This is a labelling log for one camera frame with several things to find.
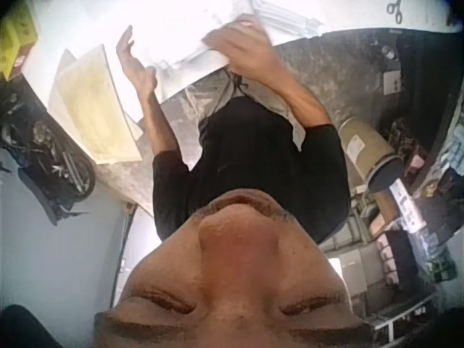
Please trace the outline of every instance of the box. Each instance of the box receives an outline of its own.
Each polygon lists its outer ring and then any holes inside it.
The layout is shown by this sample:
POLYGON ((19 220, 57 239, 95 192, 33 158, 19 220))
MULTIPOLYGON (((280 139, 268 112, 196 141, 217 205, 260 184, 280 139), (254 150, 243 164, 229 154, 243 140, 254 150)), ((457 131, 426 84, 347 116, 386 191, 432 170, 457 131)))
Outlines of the box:
POLYGON ((29 8, 20 1, 0 22, 1 71, 7 81, 21 73, 37 38, 29 8))

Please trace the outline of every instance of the white paper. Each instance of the white paper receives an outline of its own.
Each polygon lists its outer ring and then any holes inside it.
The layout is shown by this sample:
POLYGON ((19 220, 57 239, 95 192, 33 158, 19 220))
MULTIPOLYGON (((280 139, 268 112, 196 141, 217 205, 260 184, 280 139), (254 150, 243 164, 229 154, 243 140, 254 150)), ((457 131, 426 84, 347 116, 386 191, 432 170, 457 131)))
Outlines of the white paper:
POLYGON ((351 159, 351 162, 356 163, 357 157, 364 148, 364 141, 362 141, 361 138, 355 134, 347 146, 347 155, 351 159))

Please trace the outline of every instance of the gray wall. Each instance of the gray wall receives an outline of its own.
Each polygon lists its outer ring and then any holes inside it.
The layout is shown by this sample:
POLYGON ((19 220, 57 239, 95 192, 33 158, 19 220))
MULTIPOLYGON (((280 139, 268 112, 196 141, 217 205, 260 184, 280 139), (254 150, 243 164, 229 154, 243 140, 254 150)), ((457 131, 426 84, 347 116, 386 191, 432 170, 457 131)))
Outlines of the gray wall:
POLYGON ((54 227, 1 152, 1 308, 28 308, 65 347, 89 347, 94 315, 109 307, 123 235, 120 201, 96 187, 88 215, 54 227))

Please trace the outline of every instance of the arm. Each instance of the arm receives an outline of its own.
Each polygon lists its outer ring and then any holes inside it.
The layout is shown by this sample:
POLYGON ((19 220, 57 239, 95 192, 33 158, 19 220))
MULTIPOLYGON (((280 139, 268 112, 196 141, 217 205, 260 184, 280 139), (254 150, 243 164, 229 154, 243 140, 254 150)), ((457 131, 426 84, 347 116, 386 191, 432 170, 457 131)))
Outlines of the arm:
POLYGON ((181 151, 173 129, 166 120, 160 103, 154 94, 154 90, 158 84, 156 70, 153 67, 145 68, 131 54, 131 48, 134 44, 134 41, 130 41, 131 37, 132 26, 130 25, 117 43, 116 53, 125 76, 136 89, 144 114, 146 134, 153 154, 157 156, 162 152, 173 151, 181 158, 181 151))
POLYGON ((153 154, 156 156, 162 152, 174 151, 181 158, 181 149, 177 138, 166 120, 165 113, 162 111, 154 92, 138 94, 138 100, 144 113, 146 134, 153 154))
POLYGON ((253 16, 242 15, 237 21, 212 31, 203 41, 229 58, 231 71, 276 92, 304 128, 331 123, 319 101, 281 63, 253 16))
POLYGON ((275 82, 267 85, 289 106, 303 128, 331 124, 327 112, 320 102, 285 67, 275 74, 275 82))

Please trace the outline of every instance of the eyebrow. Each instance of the eyebrow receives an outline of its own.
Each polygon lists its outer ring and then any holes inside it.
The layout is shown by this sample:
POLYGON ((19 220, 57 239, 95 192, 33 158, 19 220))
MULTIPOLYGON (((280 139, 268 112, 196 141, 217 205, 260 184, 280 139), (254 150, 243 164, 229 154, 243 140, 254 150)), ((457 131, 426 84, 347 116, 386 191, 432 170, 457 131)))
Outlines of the eyebrow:
POLYGON ((166 343, 178 341, 186 336, 186 328, 182 326, 145 325, 126 323, 110 317, 106 313, 95 315, 95 332, 98 335, 110 334, 122 339, 130 339, 135 343, 166 343))
POLYGON ((330 330, 294 329, 290 330, 289 334, 293 340, 304 344, 343 345, 344 347, 349 344, 357 347, 370 347, 372 343, 372 327, 369 324, 330 330))

